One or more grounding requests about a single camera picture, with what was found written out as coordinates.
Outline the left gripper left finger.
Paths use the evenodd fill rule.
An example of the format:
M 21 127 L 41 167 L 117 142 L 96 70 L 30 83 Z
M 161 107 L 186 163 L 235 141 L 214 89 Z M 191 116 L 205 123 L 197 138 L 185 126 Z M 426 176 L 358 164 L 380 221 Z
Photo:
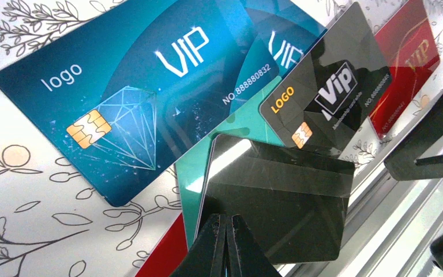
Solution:
M 226 215 L 212 214 L 171 276 L 225 276 L 226 227 Z

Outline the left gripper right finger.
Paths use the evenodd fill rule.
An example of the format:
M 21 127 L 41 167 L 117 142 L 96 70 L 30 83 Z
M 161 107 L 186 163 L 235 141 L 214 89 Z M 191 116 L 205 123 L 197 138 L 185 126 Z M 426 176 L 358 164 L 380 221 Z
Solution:
M 227 257 L 228 276 L 280 277 L 240 215 L 228 217 Z

